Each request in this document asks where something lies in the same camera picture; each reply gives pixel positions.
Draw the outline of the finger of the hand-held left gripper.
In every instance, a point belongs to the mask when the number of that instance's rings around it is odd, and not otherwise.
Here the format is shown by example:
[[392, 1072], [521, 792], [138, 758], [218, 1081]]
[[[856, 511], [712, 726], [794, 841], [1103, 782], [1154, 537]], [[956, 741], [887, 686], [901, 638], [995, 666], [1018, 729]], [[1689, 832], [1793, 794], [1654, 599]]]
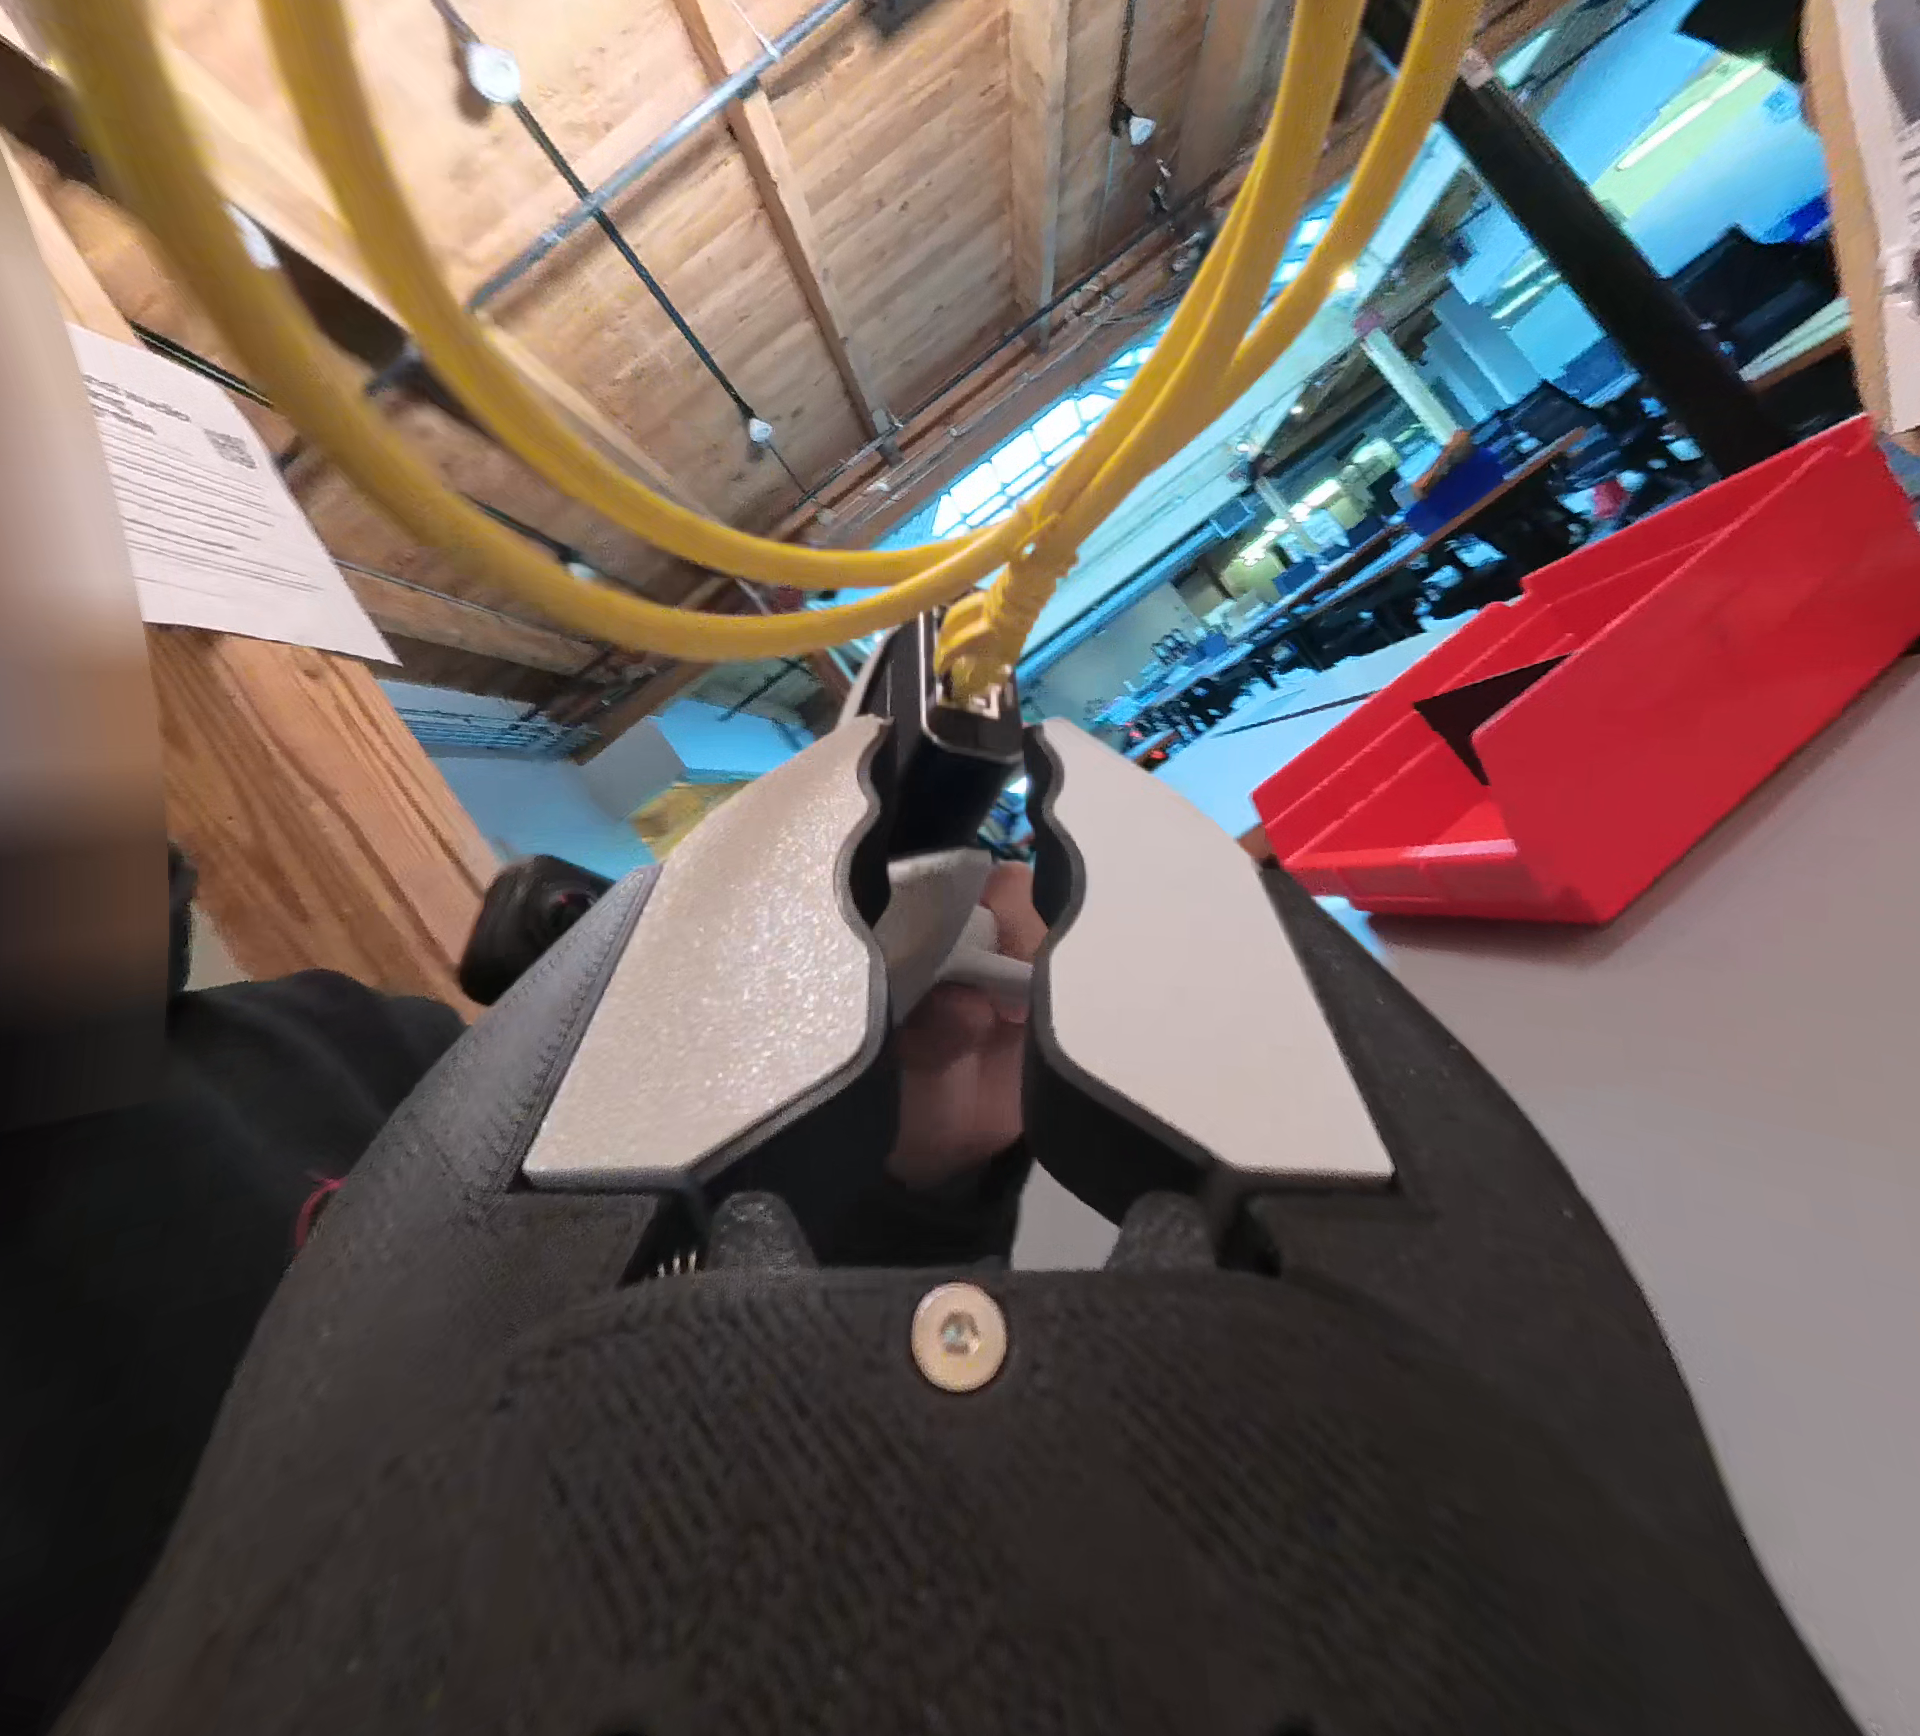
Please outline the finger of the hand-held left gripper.
[[879, 951], [893, 1019], [913, 1019], [940, 985], [977, 991], [1018, 1017], [1028, 1012], [1035, 963], [1000, 951], [995, 914], [982, 904], [989, 871], [995, 854], [982, 846], [908, 854], [887, 869], [892, 904], [879, 918]]

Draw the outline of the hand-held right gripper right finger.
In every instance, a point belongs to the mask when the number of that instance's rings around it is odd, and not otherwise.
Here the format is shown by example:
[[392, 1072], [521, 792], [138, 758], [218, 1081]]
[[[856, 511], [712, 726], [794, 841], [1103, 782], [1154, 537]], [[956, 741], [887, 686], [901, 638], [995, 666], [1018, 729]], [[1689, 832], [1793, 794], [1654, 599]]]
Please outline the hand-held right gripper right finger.
[[1120, 1228], [1181, 1195], [1229, 1232], [1258, 1195], [1395, 1183], [1348, 1051], [1258, 861], [1070, 722], [1025, 733], [1035, 906], [1021, 1134]]

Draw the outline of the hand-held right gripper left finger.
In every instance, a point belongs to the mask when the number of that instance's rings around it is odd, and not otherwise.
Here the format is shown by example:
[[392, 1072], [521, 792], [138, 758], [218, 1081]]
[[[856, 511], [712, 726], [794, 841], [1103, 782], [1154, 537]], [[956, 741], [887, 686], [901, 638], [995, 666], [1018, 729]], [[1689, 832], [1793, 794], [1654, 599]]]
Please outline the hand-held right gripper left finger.
[[893, 726], [856, 717], [614, 886], [521, 983], [567, 983], [521, 1159], [535, 1195], [776, 1195], [844, 1228], [901, 1128], [879, 949]]

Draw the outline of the black ethernet splitter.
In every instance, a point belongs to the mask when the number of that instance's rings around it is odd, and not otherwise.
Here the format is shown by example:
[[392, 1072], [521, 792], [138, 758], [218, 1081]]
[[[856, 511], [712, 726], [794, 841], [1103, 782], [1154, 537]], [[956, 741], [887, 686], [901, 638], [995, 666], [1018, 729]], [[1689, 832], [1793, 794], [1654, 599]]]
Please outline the black ethernet splitter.
[[977, 832], [1021, 776], [1021, 694], [1004, 677], [989, 694], [959, 699], [940, 671], [941, 613], [901, 626], [879, 653], [869, 710], [892, 726], [887, 749], [887, 861], [977, 846]]

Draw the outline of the person's left hand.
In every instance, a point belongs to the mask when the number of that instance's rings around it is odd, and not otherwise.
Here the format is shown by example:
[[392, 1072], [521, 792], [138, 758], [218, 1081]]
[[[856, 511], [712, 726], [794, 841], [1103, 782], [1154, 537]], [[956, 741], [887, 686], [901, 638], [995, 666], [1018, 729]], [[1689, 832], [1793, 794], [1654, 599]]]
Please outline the person's left hand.
[[970, 949], [963, 979], [941, 974], [901, 1025], [901, 1139], [887, 1168], [908, 1190], [977, 1174], [1021, 1143], [1021, 1029], [1047, 933], [1035, 871], [995, 865], [977, 914], [995, 933]]

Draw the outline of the red plastic bin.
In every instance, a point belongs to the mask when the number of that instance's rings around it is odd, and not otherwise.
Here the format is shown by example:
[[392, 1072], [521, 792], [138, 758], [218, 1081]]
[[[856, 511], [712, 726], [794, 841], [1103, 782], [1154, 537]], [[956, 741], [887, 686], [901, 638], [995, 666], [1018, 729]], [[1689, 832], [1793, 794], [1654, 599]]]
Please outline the red plastic bin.
[[1532, 572], [1251, 812], [1372, 918], [1610, 926], [1915, 632], [1915, 505], [1861, 416]]

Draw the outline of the white paper notice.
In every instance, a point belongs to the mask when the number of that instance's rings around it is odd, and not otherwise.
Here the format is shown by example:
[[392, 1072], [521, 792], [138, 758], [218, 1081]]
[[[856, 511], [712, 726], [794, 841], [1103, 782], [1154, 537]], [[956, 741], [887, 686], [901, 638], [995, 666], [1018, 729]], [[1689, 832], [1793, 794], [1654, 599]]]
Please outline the white paper notice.
[[69, 346], [145, 626], [399, 663], [218, 383], [103, 332], [69, 327]]

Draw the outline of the black stand pole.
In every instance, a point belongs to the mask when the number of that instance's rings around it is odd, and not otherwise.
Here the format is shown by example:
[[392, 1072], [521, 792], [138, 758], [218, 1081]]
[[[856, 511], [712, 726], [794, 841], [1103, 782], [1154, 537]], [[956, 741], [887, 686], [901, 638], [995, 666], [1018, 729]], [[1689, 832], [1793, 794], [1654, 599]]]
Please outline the black stand pole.
[[1685, 296], [1615, 227], [1568, 156], [1497, 85], [1480, 59], [1485, 0], [1367, 0], [1359, 25], [1412, 86], [1412, 123], [1442, 123], [1485, 190], [1592, 322], [1635, 368], [1721, 476], [1759, 469], [1787, 451], [1787, 426], [1721, 354]]

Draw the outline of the instruction poster board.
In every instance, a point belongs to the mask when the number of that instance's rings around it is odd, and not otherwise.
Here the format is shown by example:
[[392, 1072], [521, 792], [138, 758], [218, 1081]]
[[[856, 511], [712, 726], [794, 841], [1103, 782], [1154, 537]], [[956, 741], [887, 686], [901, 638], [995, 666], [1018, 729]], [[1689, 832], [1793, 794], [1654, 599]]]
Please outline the instruction poster board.
[[1920, 0], [1808, 0], [1813, 129], [1869, 416], [1920, 438]]

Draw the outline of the wooden post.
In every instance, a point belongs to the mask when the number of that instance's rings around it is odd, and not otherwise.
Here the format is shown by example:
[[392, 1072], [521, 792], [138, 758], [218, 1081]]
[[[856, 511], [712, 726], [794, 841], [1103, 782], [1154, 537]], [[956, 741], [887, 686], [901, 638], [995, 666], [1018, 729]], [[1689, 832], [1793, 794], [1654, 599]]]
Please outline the wooden post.
[[6, 812], [107, 854], [170, 829], [248, 979], [332, 968], [466, 1017], [484, 837], [357, 657], [145, 626], [69, 327], [130, 346], [6, 151]]

